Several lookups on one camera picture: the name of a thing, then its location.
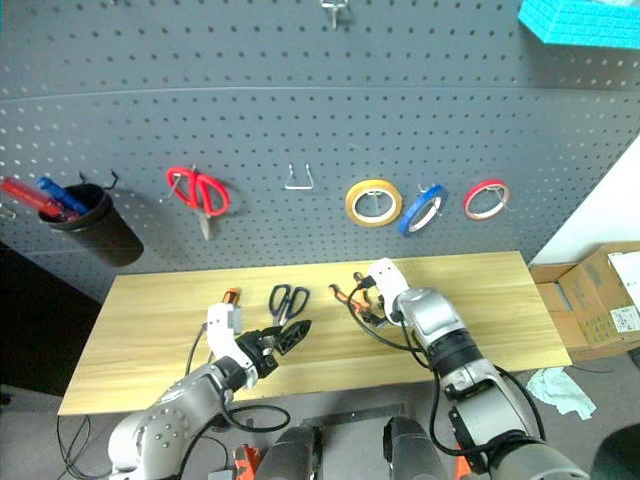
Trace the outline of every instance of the gray pegboard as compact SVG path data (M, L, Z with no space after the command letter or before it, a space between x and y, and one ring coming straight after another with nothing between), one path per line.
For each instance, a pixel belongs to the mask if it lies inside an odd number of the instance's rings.
M333 32L313 0L8 2L2 175L69 185L81 170L106 185L114 169L116 206L146 247L119 273L530 259L638 134L637 52L544 47L511 2L351 5ZM315 190L284 190L290 161L298 177L311 165ZM210 242L179 200L158 203L166 168L191 164L231 193ZM494 176L512 189L509 211L468 220L464 194ZM410 239L354 225L344 195L375 177L407 205L418 183L443 184L444 216ZM12 208L5 243L104 298L114 269Z

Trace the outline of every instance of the red pen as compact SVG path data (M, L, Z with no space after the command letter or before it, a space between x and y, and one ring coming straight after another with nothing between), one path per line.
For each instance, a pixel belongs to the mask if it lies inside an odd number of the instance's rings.
M11 195L20 203L24 203L25 205L50 217L62 217L67 219L70 216L69 213L65 211L65 209L62 208L55 200L43 195L38 190L31 188L29 185L25 185L15 178L5 178L0 183L0 189Z

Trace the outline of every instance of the black scissors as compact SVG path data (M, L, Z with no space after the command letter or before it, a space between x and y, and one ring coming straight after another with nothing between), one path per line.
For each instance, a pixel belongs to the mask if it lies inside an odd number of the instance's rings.
M273 316L274 327L284 327L285 324L293 317L302 312L311 292L304 287L295 287L291 285L276 285L271 290L269 297L269 312Z

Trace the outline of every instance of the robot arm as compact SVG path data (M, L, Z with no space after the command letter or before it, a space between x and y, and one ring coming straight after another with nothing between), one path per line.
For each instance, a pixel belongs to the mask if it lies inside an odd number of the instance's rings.
M197 435L233 399L278 366L272 355L280 327L234 338L240 307L217 303L207 315L208 344L218 359L169 388L147 410L126 417L109 439L110 480L177 480Z
M441 379L441 389L453 405L449 419L456 440L462 450L475 449L465 455L475 473L489 471L494 479L510 480L588 478L535 438L538 432L522 405L482 356L447 298L434 288L410 288L388 258L372 264L369 275L384 297L390 322L413 328L434 375Z

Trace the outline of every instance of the pen holder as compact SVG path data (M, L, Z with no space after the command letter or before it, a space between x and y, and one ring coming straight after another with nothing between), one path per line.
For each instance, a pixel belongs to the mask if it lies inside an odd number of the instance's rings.
M69 221L60 221L42 212L40 219L86 247L92 254L112 267L124 267L135 262L144 246L113 206L113 200L103 188L91 183L67 187L89 212Z

